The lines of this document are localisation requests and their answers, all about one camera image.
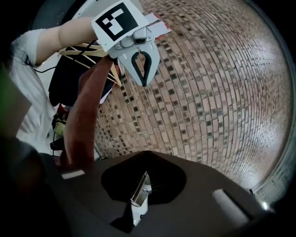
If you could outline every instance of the person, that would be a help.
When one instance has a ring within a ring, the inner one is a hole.
[[[6,114],[6,121],[9,120],[10,126],[2,126],[2,134],[9,137],[16,135],[19,140],[37,150],[44,147],[56,110],[33,67],[41,65],[61,49],[97,40],[91,20],[91,17],[84,17],[58,27],[28,31],[12,42],[10,59],[5,65],[20,93],[15,89],[12,93],[12,114]],[[16,114],[17,118],[23,118],[21,122],[17,121]]]

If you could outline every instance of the white sleeve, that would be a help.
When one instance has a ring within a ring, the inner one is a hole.
[[[40,33],[44,30],[45,29],[28,31],[14,40],[12,43],[14,47],[19,48],[28,55],[31,66],[35,66],[38,39]]]

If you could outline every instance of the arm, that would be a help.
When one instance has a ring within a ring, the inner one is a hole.
[[[44,30],[38,39],[36,65],[43,63],[61,49],[97,40],[91,26],[92,19],[92,17],[82,17]]]

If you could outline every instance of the brick wall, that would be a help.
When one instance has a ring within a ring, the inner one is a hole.
[[[269,19],[269,17],[262,11],[254,2],[251,0],[246,1],[249,6],[251,6],[264,21],[269,25],[274,36],[277,38],[280,47],[283,50],[284,57],[287,62],[287,66],[290,71],[291,76],[291,89],[293,94],[296,93],[296,68],[293,62],[292,54],[280,34],[279,30],[276,28],[274,23]],[[295,175],[296,170],[296,158],[295,158],[295,143],[296,143],[296,97],[293,96],[293,106],[291,110],[293,111],[293,118],[290,125],[290,134],[287,139],[286,146],[282,152],[281,158],[276,164],[273,171],[267,177],[266,180],[259,183],[253,188],[253,192],[256,198],[260,201],[265,201],[266,203],[272,204],[280,200],[287,192],[289,185],[291,184],[292,179]]]
[[[290,75],[273,33],[243,1],[141,3],[172,32],[156,40],[151,84],[128,75],[100,107],[96,147],[110,157],[173,154],[254,187],[281,156],[291,119]]]

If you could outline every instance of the white shirt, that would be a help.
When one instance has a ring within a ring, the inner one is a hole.
[[[45,139],[56,112],[33,66],[36,64],[38,37],[43,29],[28,31],[12,43],[10,78],[31,103],[17,138],[44,152]]]

